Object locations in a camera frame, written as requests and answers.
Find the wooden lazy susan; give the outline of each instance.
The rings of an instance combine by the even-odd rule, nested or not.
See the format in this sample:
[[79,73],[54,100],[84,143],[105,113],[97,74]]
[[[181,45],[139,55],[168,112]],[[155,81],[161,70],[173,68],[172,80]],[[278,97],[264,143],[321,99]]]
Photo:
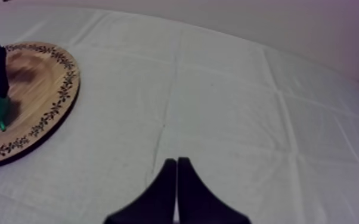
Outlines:
[[19,158],[62,121],[78,94],[75,59],[50,43],[7,45],[10,109],[0,130],[0,165]]

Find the white tablecloth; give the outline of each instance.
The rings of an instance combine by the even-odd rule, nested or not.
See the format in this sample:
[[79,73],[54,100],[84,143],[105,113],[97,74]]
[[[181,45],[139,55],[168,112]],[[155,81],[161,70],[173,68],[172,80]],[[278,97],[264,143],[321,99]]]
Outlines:
[[255,224],[359,223],[359,84],[257,43],[174,21],[2,7],[0,43],[51,42],[82,70],[43,146],[0,167],[0,224],[89,224],[190,157]]

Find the white wall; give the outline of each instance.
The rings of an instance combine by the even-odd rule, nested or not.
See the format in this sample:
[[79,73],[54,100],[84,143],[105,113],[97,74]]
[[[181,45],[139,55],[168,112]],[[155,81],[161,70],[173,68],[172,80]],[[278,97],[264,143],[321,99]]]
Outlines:
[[12,0],[183,21],[297,53],[359,77],[359,0]]

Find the table surface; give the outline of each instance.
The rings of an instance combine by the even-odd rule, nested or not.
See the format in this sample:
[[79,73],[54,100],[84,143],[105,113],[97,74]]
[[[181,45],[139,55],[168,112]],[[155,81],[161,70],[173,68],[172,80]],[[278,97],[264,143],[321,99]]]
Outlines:
[[359,223],[359,84],[223,33],[143,15],[0,6],[0,43],[66,48],[76,105],[0,167],[0,224],[102,223],[190,157],[253,223]]

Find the round wooden tray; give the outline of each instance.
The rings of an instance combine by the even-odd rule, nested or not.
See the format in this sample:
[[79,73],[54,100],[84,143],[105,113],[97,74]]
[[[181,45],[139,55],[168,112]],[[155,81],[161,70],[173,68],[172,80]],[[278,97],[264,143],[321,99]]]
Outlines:
[[75,59],[50,43],[7,45],[10,110],[0,130],[0,164],[19,157],[59,123],[78,93]]

